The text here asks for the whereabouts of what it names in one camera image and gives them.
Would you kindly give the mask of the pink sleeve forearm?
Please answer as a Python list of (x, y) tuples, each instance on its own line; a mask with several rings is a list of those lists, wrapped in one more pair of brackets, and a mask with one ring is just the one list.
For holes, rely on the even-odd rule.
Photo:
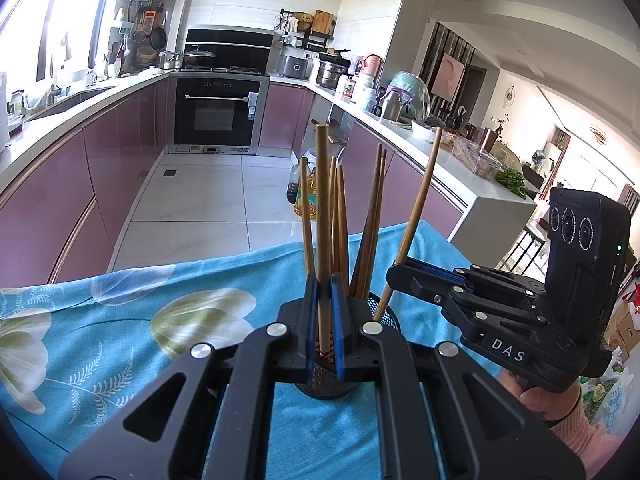
[(565, 416), (550, 420), (549, 427), (580, 458), (587, 479), (593, 479), (624, 442), (623, 437), (608, 434), (602, 424), (591, 425), (580, 399)]

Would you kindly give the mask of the person's right hand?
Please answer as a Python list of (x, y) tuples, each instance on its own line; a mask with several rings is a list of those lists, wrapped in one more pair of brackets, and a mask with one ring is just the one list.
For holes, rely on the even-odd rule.
[(541, 387), (525, 390), (516, 380), (516, 375), (500, 370), (498, 382), (515, 396), (529, 411), (547, 422), (557, 422), (569, 415), (582, 398), (579, 382), (574, 382), (563, 392), (551, 392)]

